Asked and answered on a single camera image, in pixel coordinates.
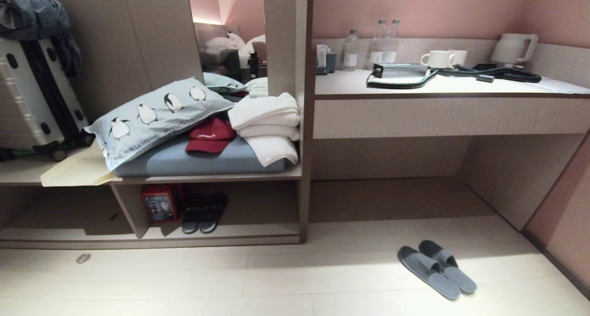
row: white mug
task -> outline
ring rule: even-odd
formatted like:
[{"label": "white mug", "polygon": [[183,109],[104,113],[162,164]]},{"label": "white mug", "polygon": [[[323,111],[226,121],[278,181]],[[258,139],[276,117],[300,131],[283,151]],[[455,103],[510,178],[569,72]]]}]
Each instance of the white mug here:
[{"label": "white mug", "polygon": [[451,61],[451,66],[453,65],[464,65],[465,60],[467,59],[467,51],[459,51],[457,49],[449,49],[449,51],[455,56],[453,57],[453,61]]},{"label": "white mug", "polygon": [[[428,62],[424,62],[425,57],[428,57]],[[430,53],[422,55],[420,63],[430,68],[449,68],[453,57],[455,54],[451,51],[430,51]]]}]

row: pink wall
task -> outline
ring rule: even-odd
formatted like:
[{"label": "pink wall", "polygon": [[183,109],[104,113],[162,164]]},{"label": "pink wall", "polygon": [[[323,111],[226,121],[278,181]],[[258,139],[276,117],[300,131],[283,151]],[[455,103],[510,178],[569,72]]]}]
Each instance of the pink wall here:
[{"label": "pink wall", "polygon": [[193,22],[220,24],[219,0],[189,0]]},{"label": "pink wall", "polygon": [[590,287],[590,139],[525,228]]},{"label": "pink wall", "polygon": [[590,0],[528,0],[520,28],[540,42],[590,48]]},{"label": "pink wall", "polygon": [[313,37],[344,38],[356,28],[370,38],[380,18],[399,18],[407,38],[495,39],[519,29],[523,1],[314,0]]},{"label": "pink wall", "polygon": [[264,0],[219,0],[221,24],[236,24],[245,42],[264,34]]}]

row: penguin print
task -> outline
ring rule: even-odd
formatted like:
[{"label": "penguin print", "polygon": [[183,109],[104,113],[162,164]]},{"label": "penguin print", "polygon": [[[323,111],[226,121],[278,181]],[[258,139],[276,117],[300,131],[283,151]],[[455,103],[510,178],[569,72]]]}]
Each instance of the penguin print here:
[{"label": "penguin print", "polygon": [[112,133],[112,137],[114,137],[114,139],[117,141],[120,141],[120,139],[129,135],[131,133],[131,129],[129,129],[129,126],[126,122],[129,122],[129,120],[121,120],[119,117],[112,119],[109,136]]},{"label": "penguin print", "polygon": [[169,93],[164,96],[164,103],[173,113],[183,109],[183,103],[181,103],[181,101],[173,93]]},{"label": "penguin print", "polygon": [[109,156],[109,148],[106,143],[104,143],[103,146],[103,157],[107,158]]},{"label": "penguin print", "polygon": [[139,104],[139,106],[137,106],[137,117],[140,118],[146,125],[149,125],[154,121],[158,121],[156,110],[146,104]]},{"label": "penguin print", "polygon": [[205,92],[195,86],[190,88],[190,97],[197,101],[207,100]]}]

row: baseboard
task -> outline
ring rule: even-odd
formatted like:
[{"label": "baseboard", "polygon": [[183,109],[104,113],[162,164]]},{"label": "baseboard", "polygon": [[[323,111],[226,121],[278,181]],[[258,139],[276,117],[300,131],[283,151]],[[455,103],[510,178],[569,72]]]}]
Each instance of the baseboard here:
[{"label": "baseboard", "polygon": [[575,272],[573,272],[573,270],[569,268],[569,266],[565,265],[561,262],[561,260],[555,257],[555,255],[553,255],[551,251],[549,251],[547,247],[531,232],[525,229],[522,231],[522,234],[527,240],[529,240],[529,242],[531,242],[531,244],[533,244],[533,246],[535,246],[535,248],[537,248],[545,257],[547,257],[547,259],[553,265],[555,265],[555,267],[565,276],[565,278],[567,278],[567,280],[569,280],[573,286],[575,286],[578,291],[580,291],[580,293],[586,297],[586,299],[590,301],[590,288],[584,284],[584,282],[575,274]]}]

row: desk drawer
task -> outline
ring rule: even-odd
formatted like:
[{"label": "desk drawer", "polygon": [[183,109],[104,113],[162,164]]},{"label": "desk drawer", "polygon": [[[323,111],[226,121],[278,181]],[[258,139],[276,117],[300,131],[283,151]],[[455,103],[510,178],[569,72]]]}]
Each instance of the desk drawer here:
[{"label": "desk drawer", "polygon": [[316,100],[313,137],[574,134],[589,127],[588,99]]}]

